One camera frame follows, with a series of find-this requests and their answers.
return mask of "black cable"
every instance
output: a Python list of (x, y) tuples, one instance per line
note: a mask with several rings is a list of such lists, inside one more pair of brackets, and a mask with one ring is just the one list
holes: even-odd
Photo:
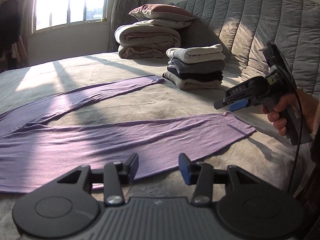
[[(279, 53), (281, 53), (282, 59), (285, 60), (286, 64), (288, 65), (288, 62), (285, 59), (285, 57), (283, 56), (282, 52), (279, 49), (277, 49), (277, 51)], [(282, 76), (284, 77), (284, 79), (286, 80), (288, 85), (291, 87), (295, 97), (297, 98), (298, 106), (299, 106), (299, 112), (300, 112), (300, 128), (299, 128), (298, 144), (297, 144), (296, 154), (295, 154), (295, 157), (294, 157), (294, 162), (293, 162), (292, 172), (291, 172), (291, 176), (290, 176), (290, 180), (289, 180), (289, 185), (288, 185), (288, 189), (287, 189), (287, 193), (289, 193), (290, 189), (291, 189), (291, 186), (292, 186), (291, 184), (292, 184), (292, 180), (293, 180), (293, 176), (294, 176), (294, 171), (295, 171), (296, 166), (297, 166), (299, 149), (300, 149), (300, 145), (301, 145), (303, 114), (302, 114), (302, 106), (301, 106), (300, 98), (299, 98), (299, 95), (298, 95), (298, 93), (296, 91), (296, 88), (291, 84), (290, 80), (288, 80), (287, 77), (283, 74), (283, 70), (282, 69), (278, 69), (278, 70), (280, 70), (280, 72), (282, 73)]]

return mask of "headboard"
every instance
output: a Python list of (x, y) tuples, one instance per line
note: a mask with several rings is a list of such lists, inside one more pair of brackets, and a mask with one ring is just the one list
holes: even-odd
[(185, 48), (223, 44), (226, 70), (251, 78), (268, 73), (262, 54), (274, 42), (297, 85), (320, 94), (320, 5), (309, 0), (184, 0), (198, 18), (180, 30)]

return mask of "finger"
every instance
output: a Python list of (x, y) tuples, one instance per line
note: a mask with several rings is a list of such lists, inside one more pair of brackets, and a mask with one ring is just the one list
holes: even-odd
[(262, 112), (263, 114), (269, 114), (269, 111), (268, 111), (268, 109), (267, 109), (265, 106), (261, 106), (261, 112)]
[(283, 127), (280, 130), (278, 130), (279, 135), (285, 136), (287, 134), (287, 128)]
[(271, 113), (268, 114), (268, 120), (270, 122), (275, 122), (280, 118), (279, 113), (276, 111), (273, 111)]
[(273, 123), (273, 127), (276, 128), (277, 130), (280, 130), (284, 128), (286, 124), (287, 124), (287, 120), (284, 118), (281, 118)]
[(296, 102), (296, 97), (294, 94), (286, 94), (282, 96), (278, 104), (274, 107), (274, 110), (277, 112), (282, 112), (289, 105), (293, 105)]

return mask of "stack of folded clothes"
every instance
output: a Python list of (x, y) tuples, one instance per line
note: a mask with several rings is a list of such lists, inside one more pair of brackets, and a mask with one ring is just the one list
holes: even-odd
[(167, 49), (181, 45), (176, 30), (190, 26), (196, 18), (182, 8), (166, 4), (145, 4), (129, 15), (139, 22), (120, 26), (115, 31), (120, 44), (119, 57), (126, 59), (167, 57)]
[(167, 71), (163, 77), (180, 90), (218, 89), (222, 84), (225, 55), (221, 44), (202, 48), (170, 48)]

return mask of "window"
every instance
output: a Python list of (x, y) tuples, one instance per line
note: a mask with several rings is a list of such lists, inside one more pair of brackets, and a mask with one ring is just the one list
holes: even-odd
[(35, 30), (105, 17), (106, 0), (36, 0)]

